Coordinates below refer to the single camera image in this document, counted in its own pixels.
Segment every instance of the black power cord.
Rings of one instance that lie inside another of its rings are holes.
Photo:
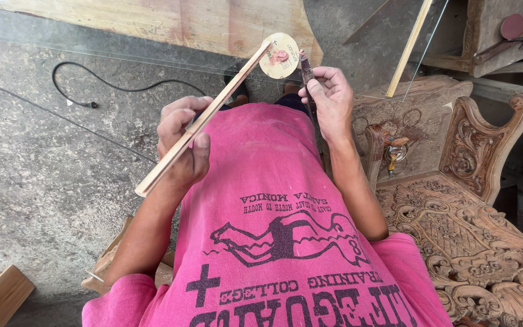
[[[135,88],[135,89],[132,89],[132,90],[129,90],[129,89],[126,89],[126,88],[121,88],[121,87],[118,87],[118,86],[115,86],[115,85],[112,85],[110,83],[108,83],[107,81],[103,80],[102,78],[100,78],[98,75],[96,75],[93,71],[89,70],[88,68],[86,68],[85,66],[83,66],[82,64],[79,64],[77,62],[73,62],[73,61],[63,61],[61,63],[58,63],[56,66],[54,66],[54,69],[52,70],[52,83],[54,84],[54,86],[56,87],[56,90],[58,90],[58,92],[60,92],[60,94],[62,94],[64,96],[64,98],[74,102],[75,104],[77,105],[81,105],[81,106],[85,106],[85,107],[92,107],[92,108],[98,108],[98,104],[96,102],[90,102],[89,104],[83,104],[83,103],[80,103],[80,102],[77,102],[77,101],[74,101],[72,99],[70,99],[66,94],[64,94],[62,92],[62,90],[60,90],[60,88],[58,87],[58,84],[56,83],[56,71],[58,70],[58,68],[60,68],[60,66],[62,66],[63,64],[67,64],[67,63],[71,63],[71,64],[75,64],[76,66],[79,66],[81,68],[84,68],[86,71],[88,71],[89,73],[91,73],[95,78],[98,78],[101,82],[103,82],[104,84],[110,86],[110,87],[113,87],[117,90],[120,90],[120,91],[125,91],[125,92],[139,92],[139,91],[145,91],[145,90],[148,90],[150,88],[153,88],[155,87],[156,85],[159,85],[159,84],[163,84],[163,83],[170,83],[170,82],[177,82],[177,83],[182,83],[182,84],[185,84],[185,85],[188,85],[194,89],[196,89],[197,91],[199,91],[201,94],[203,94],[203,96],[205,96],[205,92],[203,92],[200,88],[198,88],[197,86],[195,85],[192,85],[191,83],[187,83],[185,81],[181,81],[181,80],[175,80],[175,79],[166,79],[166,80],[162,80],[162,81],[158,81],[154,84],[151,84],[147,87],[143,87],[143,88]]]

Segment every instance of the wooden stick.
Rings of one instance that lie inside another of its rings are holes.
[[[229,99],[231,94],[235,92],[237,86],[243,82],[245,77],[251,72],[251,70],[258,64],[259,60],[265,56],[266,50],[271,45],[270,40],[265,40],[261,44],[262,46],[252,56],[252,58],[243,66],[243,68],[237,73],[237,75],[229,82],[227,86],[219,93],[213,102],[203,111],[203,113],[193,122],[193,125],[185,131],[185,134],[173,145],[173,147],[167,152],[163,159],[157,163],[157,165],[150,171],[148,175],[142,180],[142,182],[134,190],[139,196],[146,197],[149,192],[155,187],[156,183],[163,176],[163,174],[178,160],[178,158],[185,152],[189,147],[193,139],[199,135],[199,132],[203,130],[205,125],[211,120],[213,115],[222,107],[222,105]]]
[[[419,32],[421,31],[421,27],[425,22],[425,18],[427,17],[427,13],[429,12],[429,8],[431,7],[432,2],[433,0],[423,1],[423,5],[421,6],[421,10],[419,11],[419,16],[417,16],[417,20],[415,21],[415,26],[411,30],[411,35],[407,40],[407,45],[405,45],[405,49],[403,50],[403,54],[401,55],[401,59],[399,60],[399,65],[397,66],[395,75],[393,76],[393,79],[390,81],[389,90],[386,92],[386,95],[389,98],[392,98],[393,95],[395,95],[397,85],[399,84],[399,79],[401,78],[401,75],[403,75],[403,71],[405,69],[405,66],[407,65],[409,56],[411,56],[411,52],[413,51],[413,47],[415,46],[415,42],[417,41],[417,37],[419,36]]]

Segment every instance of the sandpaper disc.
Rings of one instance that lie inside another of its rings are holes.
[[[300,63],[300,49],[294,39],[286,33],[273,33],[266,40],[271,41],[271,46],[260,59],[262,71],[271,78],[286,78],[290,76]],[[287,59],[281,61],[285,54]]]
[[[519,37],[523,32],[523,16],[514,13],[504,19],[500,27],[500,33],[506,40]]]

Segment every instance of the wood carving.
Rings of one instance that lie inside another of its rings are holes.
[[[452,321],[523,326],[523,234],[439,172],[381,183],[393,232],[410,234]]]
[[[410,140],[409,154],[405,160],[396,163],[393,177],[389,178],[386,172],[388,162],[383,160],[377,181],[381,183],[437,170],[440,156],[430,154],[443,149],[453,104],[458,97],[469,95],[471,90],[470,83],[433,75],[418,78],[412,84],[399,83],[397,93],[407,93],[403,102],[373,98],[383,95],[386,85],[368,90],[366,97],[355,96],[352,126],[360,148],[368,152],[364,130],[369,124],[379,124],[394,136]]]
[[[511,121],[496,127],[471,98],[457,99],[443,149],[440,170],[487,204],[496,199],[505,159],[523,132],[523,93],[513,96],[510,106]]]

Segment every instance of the glass sheet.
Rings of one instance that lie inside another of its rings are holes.
[[[318,56],[321,48],[322,65],[340,68],[356,95],[387,98],[388,87],[373,89],[390,83],[423,2],[9,0],[0,2],[0,41],[224,74],[238,71],[266,36],[284,31],[302,40],[298,45],[307,53]],[[433,1],[401,82],[415,77],[446,3]],[[373,15],[383,4],[393,7]],[[368,33],[343,45],[370,16],[377,19]],[[248,78],[287,81],[266,76],[259,66]],[[300,70],[288,80],[301,81]],[[392,99],[402,101],[407,91],[401,85]]]

